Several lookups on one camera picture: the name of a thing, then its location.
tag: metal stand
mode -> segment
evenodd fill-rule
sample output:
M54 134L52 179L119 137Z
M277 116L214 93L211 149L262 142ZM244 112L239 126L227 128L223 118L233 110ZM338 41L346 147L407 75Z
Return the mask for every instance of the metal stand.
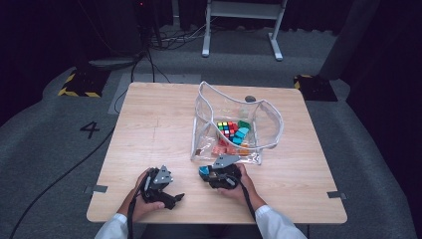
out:
M269 38L276 60L281 61L283 55L280 51L279 44L277 43L277 35L285 13L287 1L288 0L284 0L282 4L259 4L208 0L202 57L209 57L210 55L211 16L218 16L276 20L274 32L269 33Z

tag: number 4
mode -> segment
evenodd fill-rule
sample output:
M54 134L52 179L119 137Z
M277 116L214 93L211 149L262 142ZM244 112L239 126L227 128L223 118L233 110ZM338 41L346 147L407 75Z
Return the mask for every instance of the number 4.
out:
M87 125L81 127L80 131L89 131L90 135L88 136L88 138L91 138L93 136L94 131L100 131L99 128L96 128L97 123L95 121L92 121L90 123L88 123Z

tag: transparent bag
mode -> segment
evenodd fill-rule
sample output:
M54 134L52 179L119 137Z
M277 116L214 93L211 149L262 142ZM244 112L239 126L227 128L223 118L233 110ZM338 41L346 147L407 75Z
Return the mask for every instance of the transparent bag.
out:
M277 146L283 127L282 115L269 102L238 101L202 82L195 102L191 159L234 154L241 162L261 164L263 149Z

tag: person's left hand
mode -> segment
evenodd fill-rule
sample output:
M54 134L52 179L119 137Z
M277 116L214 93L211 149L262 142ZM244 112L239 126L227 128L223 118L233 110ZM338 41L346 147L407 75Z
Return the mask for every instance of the person's left hand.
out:
M117 213L123 214L124 216L127 217L127 210L129 208L130 201L133 198L134 192L136 191L136 188L139 186L143 177L145 177L148 170L149 169L143 172L140 175L140 177L137 179L134 189L132 189L130 193L127 195L127 197L124 199L124 202L121 204L121 207L118 209ZM145 203L145 201L143 201L143 198L140 195L138 195L136 197L136 205L134 206L132 220L133 222L139 221L140 218L144 214L161 209L161 208L164 208L163 202L156 201L156 202L151 202L151 203Z

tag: toy block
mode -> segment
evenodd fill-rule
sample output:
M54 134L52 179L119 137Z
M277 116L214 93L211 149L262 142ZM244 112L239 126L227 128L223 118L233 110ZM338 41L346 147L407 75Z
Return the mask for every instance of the toy block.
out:
M240 132L239 130L235 133L235 137L238 137L238 138L240 138L240 139L243 139L244 137L245 137L245 135L242 133L242 132Z
M235 136L235 137L233 137L233 143L239 145L240 143L242 143L242 139L239 138L239 137L237 137L237 136Z
M247 129L251 129L251 125L248 122L239 120L238 122L239 127L246 127Z
M240 145L242 147L248 147L248 145L246 143L242 143ZM249 155L249 150L248 149L244 149L244 148L239 148L239 155L247 156L247 155Z
M226 153L226 147L220 145L214 145L211 154L214 156Z
M241 132L242 134L246 135L249 130L246 127L240 127L238 131Z
M237 131L238 129L239 129L238 125L235 122L233 122L233 130Z
M229 142L227 142L226 140L224 140L223 138L220 138L219 140L218 140L218 144L220 145L220 146L227 146L227 145L229 145Z
M229 147L227 147L226 153L234 155L234 154L237 154L237 150L236 150L236 148L229 146Z

